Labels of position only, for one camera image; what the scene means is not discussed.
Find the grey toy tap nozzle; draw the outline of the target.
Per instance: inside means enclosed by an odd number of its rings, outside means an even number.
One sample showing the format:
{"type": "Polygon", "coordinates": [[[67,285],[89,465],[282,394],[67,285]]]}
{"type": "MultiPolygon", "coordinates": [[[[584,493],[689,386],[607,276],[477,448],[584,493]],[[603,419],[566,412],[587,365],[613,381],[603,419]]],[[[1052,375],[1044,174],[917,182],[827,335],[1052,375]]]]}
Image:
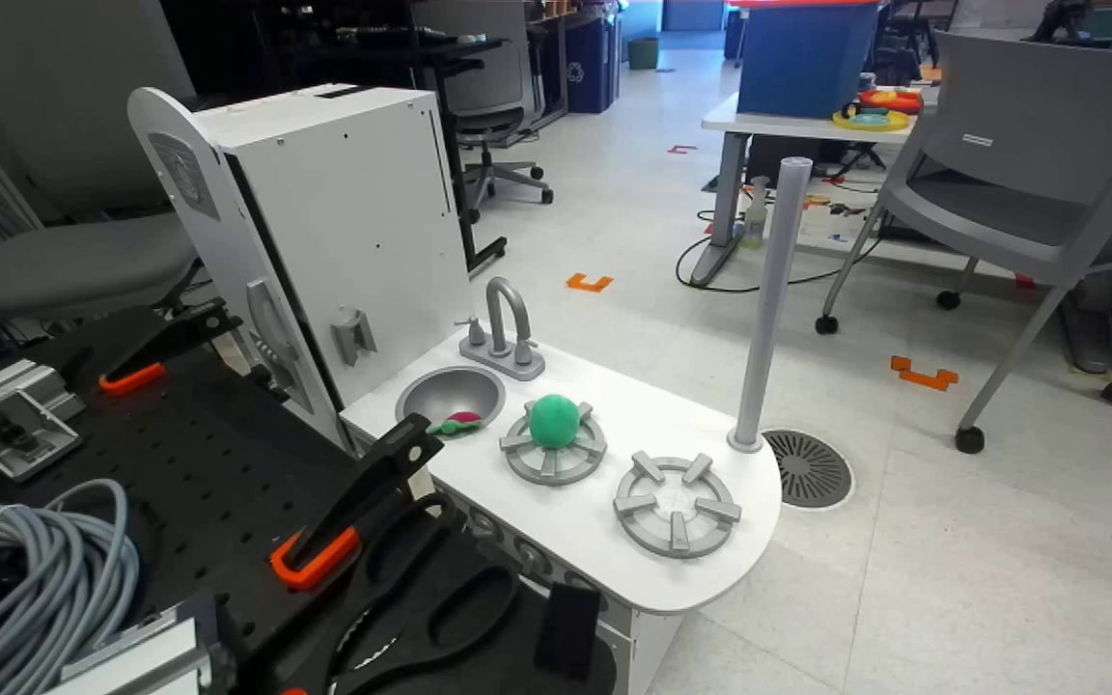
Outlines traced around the grey toy tap nozzle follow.
{"type": "Polygon", "coordinates": [[[546,371],[546,355],[533,343],[528,305],[505,280],[488,283],[488,319],[466,319],[459,355],[518,381],[533,381],[546,371]]]}

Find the green toy ball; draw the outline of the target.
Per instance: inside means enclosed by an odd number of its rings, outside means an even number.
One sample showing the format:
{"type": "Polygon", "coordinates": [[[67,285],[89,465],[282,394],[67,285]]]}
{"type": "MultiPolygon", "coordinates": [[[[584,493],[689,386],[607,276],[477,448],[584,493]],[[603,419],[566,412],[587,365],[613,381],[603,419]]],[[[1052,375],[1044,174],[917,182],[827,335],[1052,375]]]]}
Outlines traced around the green toy ball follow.
{"type": "Polygon", "coordinates": [[[536,399],[526,421],[542,448],[572,448],[581,437],[581,407],[566,394],[536,399]]]}

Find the grey toy sink basin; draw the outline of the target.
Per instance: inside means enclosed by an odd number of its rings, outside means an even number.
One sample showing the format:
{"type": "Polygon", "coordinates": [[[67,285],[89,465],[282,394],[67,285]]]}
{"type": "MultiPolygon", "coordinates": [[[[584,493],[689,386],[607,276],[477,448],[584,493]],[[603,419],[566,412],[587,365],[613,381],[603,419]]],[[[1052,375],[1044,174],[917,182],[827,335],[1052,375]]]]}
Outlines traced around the grey toy sink basin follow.
{"type": "Polygon", "coordinates": [[[430,426],[443,426],[455,412],[477,412],[483,426],[492,426],[505,407],[505,386],[497,375],[481,368],[441,368],[423,377],[412,377],[398,402],[394,412],[411,419],[423,412],[430,426]]]}

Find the grey toy burner left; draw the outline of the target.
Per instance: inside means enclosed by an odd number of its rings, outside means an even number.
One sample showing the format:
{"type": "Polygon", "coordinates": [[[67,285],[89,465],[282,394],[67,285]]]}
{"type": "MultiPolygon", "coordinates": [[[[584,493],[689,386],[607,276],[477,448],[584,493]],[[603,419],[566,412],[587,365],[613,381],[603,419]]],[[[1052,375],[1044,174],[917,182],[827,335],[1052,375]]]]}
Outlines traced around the grey toy burner left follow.
{"type": "Polygon", "coordinates": [[[528,437],[526,412],[497,437],[497,448],[513,474],[542,487],[572,487],[598,470],[598,465],[607,460],[607,433],[591,407],[581,407],[581,437],[572,448],[542,448],[528,437]]]}

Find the grey toy burner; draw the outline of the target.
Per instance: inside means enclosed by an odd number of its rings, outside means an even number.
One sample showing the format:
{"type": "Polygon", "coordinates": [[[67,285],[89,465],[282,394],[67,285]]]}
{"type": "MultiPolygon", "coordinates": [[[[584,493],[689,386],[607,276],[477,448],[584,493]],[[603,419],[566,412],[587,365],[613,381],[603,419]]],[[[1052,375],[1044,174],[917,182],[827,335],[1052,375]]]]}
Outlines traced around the grey toy burner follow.
{"type": "Polygon", "coordinates": [[[649,552],[697,559],[719,552],[742,507],[719,479],[712,457],[636,451],[613,491],[620,527],[649,552]]]}
{"type": "Polygon", "coordinates": [[[513,474],[542,487],[572,487],[598,470],[598,465],[607,460],[607,433],[591,407],[581,407],[581,437],[572,448],[542,448],[528,437],[526,412],[497,437],[497,448],[513,474]]]}

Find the grey toy burner right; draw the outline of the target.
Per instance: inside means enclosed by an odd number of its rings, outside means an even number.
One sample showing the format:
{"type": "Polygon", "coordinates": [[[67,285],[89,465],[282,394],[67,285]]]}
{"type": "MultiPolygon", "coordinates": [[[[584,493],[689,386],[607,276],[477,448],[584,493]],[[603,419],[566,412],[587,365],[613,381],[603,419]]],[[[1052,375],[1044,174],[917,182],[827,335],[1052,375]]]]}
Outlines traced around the grey toy burner right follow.
{"type": "Polygon", "coordinates": [[[613,491],[620,527],[649,552],[697,559],[719,552],[742,507],[719,479],[712,457],[636,451],[613,491]]]}

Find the black orange clamp front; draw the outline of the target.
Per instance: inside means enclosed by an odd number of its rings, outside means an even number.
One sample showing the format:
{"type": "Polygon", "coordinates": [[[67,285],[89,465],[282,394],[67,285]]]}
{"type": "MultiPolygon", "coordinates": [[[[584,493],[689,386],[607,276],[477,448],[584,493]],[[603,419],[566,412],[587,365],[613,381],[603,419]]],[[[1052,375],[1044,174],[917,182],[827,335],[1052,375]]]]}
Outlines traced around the black orange clamp front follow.
{"type": "Polygon", "coordinates": [[[266,565],[288,590],[316,590],[342,565],[366,546],[366,516],[394,491],[401,491],[432,457],[441,437],[423,412],[405,412],[384,433],[362,470],[342,491],[342,500],[315,523],[271,549],[266,565]]]}

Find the black orange clamp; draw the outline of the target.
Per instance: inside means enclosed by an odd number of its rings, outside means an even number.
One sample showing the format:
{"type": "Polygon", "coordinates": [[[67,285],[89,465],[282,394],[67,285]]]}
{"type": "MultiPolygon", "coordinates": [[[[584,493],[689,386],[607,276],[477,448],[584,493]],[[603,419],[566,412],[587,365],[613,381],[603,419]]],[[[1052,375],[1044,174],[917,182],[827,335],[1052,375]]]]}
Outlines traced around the black orange clamp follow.
{"type": "Polygon", "coordinates": [[[342,500],[315,523],[271,549],[266,565],[288,590],[316,590],[342,565],[366,546],[366,516],[394,491],[401,491],[432,457],[441,437],[423,412],[405,412],[384,433],[362,470],[342,491],[342,500]]]}
{"type": "Polygon", "coordinates": [[[97,389],[107,399],[141,394],[165,377],[165,365],[237,334],[239,319],[219,305],[194,310],[147,327],[100,377],[97,389]]]}

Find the grey vertical pole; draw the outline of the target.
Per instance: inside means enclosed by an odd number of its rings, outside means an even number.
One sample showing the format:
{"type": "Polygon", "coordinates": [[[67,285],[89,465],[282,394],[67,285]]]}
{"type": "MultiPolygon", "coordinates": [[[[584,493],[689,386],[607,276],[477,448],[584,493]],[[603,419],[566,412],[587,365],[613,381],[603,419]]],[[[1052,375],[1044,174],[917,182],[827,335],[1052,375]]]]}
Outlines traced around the grey vertical pole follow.
{"type": "Polygon", "coordinates": [[[810,160],[786,160],[779,162],[774,232],[765,241],[765,256],[762,256],[757,325],[752,325],[752,339],[750,339],[750,355],[746,355],[738,421],[728,437],[733,451],[750,451],[750,457],[762,451],[762,446],[765,446],[762,408],[765,408],[765,389],[768,389],[768,371],[774,371],[774,353],[778,353],[786,285],[788,285],[795,236],[801,236],[801,222],[802,222],[809,182],[810,182],[810,160]]]}

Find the round floor drain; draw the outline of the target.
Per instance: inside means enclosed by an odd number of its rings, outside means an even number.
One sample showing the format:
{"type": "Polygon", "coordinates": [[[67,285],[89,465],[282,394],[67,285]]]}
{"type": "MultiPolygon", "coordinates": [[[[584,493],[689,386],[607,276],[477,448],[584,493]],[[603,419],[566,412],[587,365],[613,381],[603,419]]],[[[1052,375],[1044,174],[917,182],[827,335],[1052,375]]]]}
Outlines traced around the round floor drain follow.
{"type": "Polygon", "coordinates": [[[768,448],[778,457],[788,507],[827,509],[851,500],[855,470],[827,442],[795,430],[774,430],[768,448]]]}

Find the black perforated workbench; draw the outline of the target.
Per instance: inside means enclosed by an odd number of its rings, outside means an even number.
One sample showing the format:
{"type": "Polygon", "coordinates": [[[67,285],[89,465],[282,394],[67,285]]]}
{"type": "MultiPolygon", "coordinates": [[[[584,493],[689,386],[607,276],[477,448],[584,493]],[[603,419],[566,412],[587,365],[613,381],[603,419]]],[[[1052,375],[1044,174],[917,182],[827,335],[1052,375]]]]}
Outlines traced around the black perforated workbench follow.
{"type": "MultiPolygon", "coordinates": [[[[212,349],[165,361],[165,375],[141,394],[100,394],[97,377],[159,327],[147,310],[128,310],[60,339],[26,349],[84,402],[74,419],[80,446],[30,484],[0,474],[0,504],[49,504],[84,479],[119,479],[128,534],[143,552],[137,615],[188,596],[223,604],[237,639],[237,695],[282,695],[326,626],[342,626],[366,600],[366,576],[351,572],[326,596],[293,596],[266,567],[266,552],[300,523],[316,523],[361,474],[361,465],[300,426],[279,399],[219,365],[212,349]]],[[[351,657],[418,639],[438,615],[441,645],[495,632],[470,652],[423,673],[388,675],[366,695],[613,695],[620,670],[603,639],[555,641],[555,652],[587,661],[584,675],[536,661],[550,639],[550,600],[533,588],[505,590],[505,565],[454,531],[356,639],[351,657]]]]}

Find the black orange clamp rear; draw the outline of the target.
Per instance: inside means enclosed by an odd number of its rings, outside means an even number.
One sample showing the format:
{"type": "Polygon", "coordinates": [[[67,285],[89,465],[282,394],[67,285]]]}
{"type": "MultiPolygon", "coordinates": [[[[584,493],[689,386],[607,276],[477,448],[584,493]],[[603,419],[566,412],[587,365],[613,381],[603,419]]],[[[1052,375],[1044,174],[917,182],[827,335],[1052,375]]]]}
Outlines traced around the black orange clamp rear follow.
{"type": "Polygon", "coordinates": [[[237,334],[239,319],[219,305],[194,310],[147,327],[100,377],[97,389],[107,399],[141,394],[165,377],[165,365],[237,334]]]}

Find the blue storage bin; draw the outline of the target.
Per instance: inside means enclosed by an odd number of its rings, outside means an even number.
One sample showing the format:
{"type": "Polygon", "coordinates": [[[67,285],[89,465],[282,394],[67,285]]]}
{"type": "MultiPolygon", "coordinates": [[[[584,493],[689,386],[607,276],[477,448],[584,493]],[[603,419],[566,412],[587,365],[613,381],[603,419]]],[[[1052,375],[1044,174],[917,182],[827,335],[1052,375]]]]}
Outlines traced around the blue storage bin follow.
{"type": "Polygon", "coordinates": [[[827,120],[858,98],[882,0],[742,0],[738,108],[827,120]]]}

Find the grey plastic chair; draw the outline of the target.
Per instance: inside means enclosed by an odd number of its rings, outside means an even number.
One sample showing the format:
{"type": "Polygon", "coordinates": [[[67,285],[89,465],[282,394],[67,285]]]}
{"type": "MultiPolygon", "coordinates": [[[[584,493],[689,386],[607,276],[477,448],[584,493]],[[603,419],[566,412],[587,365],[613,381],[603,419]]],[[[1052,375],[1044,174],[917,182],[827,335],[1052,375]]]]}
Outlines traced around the grey plastic chair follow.
{"type": "Polygon", "coordinates": [[[817,334],[837,334],[837,298],[885,218],[962,256],[967,276],[993,263],[1044,285],[953,430],[953,448],[976,457],[988,402],[1053,310],[1084,280],[1112,276],[1112,50],[941,34],[938,57],[938,101],[887,165],[817,334]]]}

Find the grey office chair left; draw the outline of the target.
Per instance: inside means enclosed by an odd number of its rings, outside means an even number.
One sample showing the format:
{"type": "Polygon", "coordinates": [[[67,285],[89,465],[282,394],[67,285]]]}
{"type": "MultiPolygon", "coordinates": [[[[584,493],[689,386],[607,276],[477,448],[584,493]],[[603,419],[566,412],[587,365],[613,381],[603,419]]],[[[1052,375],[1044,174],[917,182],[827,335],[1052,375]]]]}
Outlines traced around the grey office chair left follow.
{"type": "Polygon", "coordinates": [[[164,0],[0,0],[0,133],[64,223],[0,245],[0,317],[172,303],[196,256],[128,125],[128,98],[194,98],[164,0]]]}

